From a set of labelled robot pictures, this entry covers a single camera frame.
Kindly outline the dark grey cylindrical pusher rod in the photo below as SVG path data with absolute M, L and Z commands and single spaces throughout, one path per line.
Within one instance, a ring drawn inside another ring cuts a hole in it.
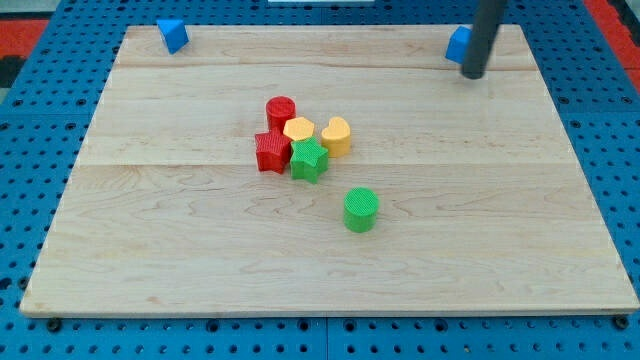
M 485 74 L 498 30 L 507 7 L 507 0 L 479 0 L 467 45 L 461 74 L 478 80 Z

